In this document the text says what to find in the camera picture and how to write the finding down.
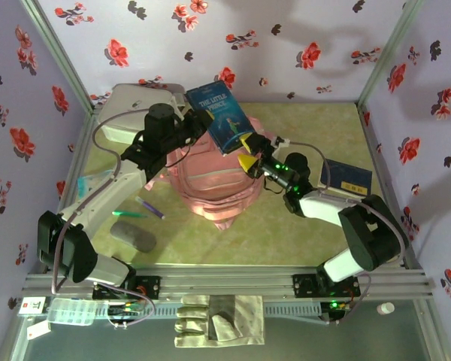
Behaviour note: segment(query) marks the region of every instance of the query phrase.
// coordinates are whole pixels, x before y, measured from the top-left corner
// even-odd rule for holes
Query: blue book with yellow label
[[[331,171],[330,190],[344,193],[346,195],[354,195],[358,197],[366,197],[371,194],[373,182],[373,172],[367,169],[358,168],[354,165],[336,162],[327,159],[329,169]],[[322,164],[322,171],[319,178],[319,186],[324,187],[328,181],[328,174],[325,164]]]
[[[212,113],[214,119],[208,131],[222,154],[242,147],[240,136],[254,132],[246,114],[222,80],[191,89],[186,98],[192,109],[205,109]]]

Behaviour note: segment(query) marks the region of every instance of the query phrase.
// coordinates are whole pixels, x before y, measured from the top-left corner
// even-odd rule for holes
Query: plastic bag
[[[78,198],[82,199],[91,189],[95,188],[97,184],[102,182],[105,177],[110,175],[112,170],[103,171],[98,174],[86,175],[77,179]]]

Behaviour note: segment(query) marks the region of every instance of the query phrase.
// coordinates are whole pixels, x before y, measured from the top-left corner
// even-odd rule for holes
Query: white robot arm
[[[144,130],[120,156],[115,172],[60,214],[47,211],[40,217],[39,260],[54,267],[55,275],[58,269],[75,283],[88,279],[127,288],[135,270],[118,259],[97,254],[90,240],[112,211],[159,173],[167,154],[192,146],[212,122],[207,111],[189,111],[181,120],[170,105],[151,106]]]
[[[309,183],[310,169],[304,155],[291,153],[282,163],[273,157],[276,148],[266,137],[251,133],[241,140],[251,153],[239,156],[244,171],[254,178],[264,175],[280,185],[291,213],[342,227],[349,247],[317,267],[317,280],[324,290],[404,254],[409,245],[407,236],[379,196],[348,202],[352,200],[328,195]]]

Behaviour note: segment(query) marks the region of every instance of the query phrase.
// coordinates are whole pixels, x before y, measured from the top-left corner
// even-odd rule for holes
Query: white glove
[[[197,296],[182,298],[177,310],[175,347],[229,347],[264,344],[261,296]]]

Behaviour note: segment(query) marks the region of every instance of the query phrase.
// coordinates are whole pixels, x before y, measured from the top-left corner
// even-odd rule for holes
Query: floral wallpaper
[[[20,2],[0,2],[0,346],[25,276],[37,221],[56,211],[85,110]]]
[[[425,2],[387,70],[365,128],[451,344],[451,1]]]
[[[95,105],[117,83],[158,78],[223,79],[243,102],[356,101],[405,3],[37,1]]]

